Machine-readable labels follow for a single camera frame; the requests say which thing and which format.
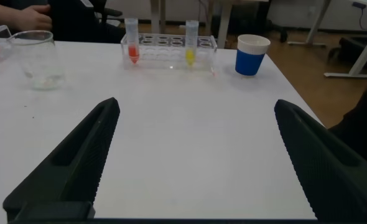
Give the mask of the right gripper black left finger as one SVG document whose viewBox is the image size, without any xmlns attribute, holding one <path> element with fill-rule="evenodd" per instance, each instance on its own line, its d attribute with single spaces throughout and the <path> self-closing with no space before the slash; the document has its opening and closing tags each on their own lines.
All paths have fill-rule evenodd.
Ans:
<svg viewBox="0 0 367 224">
<path fill-rule="evenodd" d="M 120 114 L 115 98 L 97 104 L 5 198 L 7 221 L 87 222 Z"/>
</svg>

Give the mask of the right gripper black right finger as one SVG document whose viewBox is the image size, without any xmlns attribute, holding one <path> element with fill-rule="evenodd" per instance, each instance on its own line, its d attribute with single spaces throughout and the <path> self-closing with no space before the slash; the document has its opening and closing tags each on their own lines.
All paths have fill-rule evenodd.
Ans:
<svg viewBox="0 0 367 224">
<path fill-rule="evenodd" d="M 297 105 L 278 100 L 274 112 L 316 218 L 367 223 L 367 161 Z"/>
</svg>

